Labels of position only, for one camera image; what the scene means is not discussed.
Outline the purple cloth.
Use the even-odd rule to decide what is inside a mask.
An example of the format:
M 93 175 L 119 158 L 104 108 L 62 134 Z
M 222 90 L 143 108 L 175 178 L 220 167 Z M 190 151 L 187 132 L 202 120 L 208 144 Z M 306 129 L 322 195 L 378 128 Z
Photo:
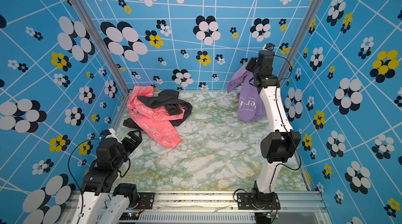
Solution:
M 241 121 L 246 123 L 258 121 L 267 114 L 257 88 L 250 84 L 252 79 L 253 73 L 247 71 L 246 65 L 243 65 L 226 86 L 227 93 L 241 87 L 237 95 L 239 99 L 237 115 Z

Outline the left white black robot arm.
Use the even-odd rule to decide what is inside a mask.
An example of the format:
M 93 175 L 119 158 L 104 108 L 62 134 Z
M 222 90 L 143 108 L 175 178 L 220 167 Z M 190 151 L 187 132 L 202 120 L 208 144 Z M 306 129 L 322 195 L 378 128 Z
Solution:
M 96 159 L 80 186 L 81 197 L 72 218 L 73 224 L 118 224 L 125 210 L 140 203 L 137 186 L 120 183 L 112 190 L 120 170 L 129 156 L 142 143 L 140 130 L 130 131 L 119 140 L 113 129 L 101 132 L 103 138 L 96 148 Z

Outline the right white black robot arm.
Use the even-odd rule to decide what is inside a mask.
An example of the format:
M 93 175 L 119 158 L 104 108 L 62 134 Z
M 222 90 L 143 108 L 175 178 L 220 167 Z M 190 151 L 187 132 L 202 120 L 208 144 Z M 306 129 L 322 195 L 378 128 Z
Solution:
M 273 74 L 275 53 L 261 50 L 256 58 L 249 60 L 246 70 L 252 72 L 252 85 L 256 87 L 267 113 L 269 134 L 261 141 L 263 166 L 252 189 L 252 205 L 258 210 L 268 206 L 279 208 L 274 192 L 281 168 L 291 158 L 300 142 L 300 133 L 293 130 L 281 103 L 280 81 Z

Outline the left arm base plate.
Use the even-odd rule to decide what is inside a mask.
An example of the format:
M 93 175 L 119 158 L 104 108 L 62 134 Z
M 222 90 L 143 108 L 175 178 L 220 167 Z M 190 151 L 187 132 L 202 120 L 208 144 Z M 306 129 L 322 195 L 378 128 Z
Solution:
M 128 209 L 148 210 L 153 208 L 155 193 L 140 192 L 129 197 Z

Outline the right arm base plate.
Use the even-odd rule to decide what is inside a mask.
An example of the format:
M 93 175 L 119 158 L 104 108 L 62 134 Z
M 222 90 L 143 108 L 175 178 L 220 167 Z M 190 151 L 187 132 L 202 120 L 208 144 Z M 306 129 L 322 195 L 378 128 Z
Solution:
M 257 192 L 256 194 L 251 194 L 246 192 L 236 192 L 234 200 L 237 203 L 239 210 L 274 211 L 281 209 L 279 198 L 276 193 L 263 194 Z

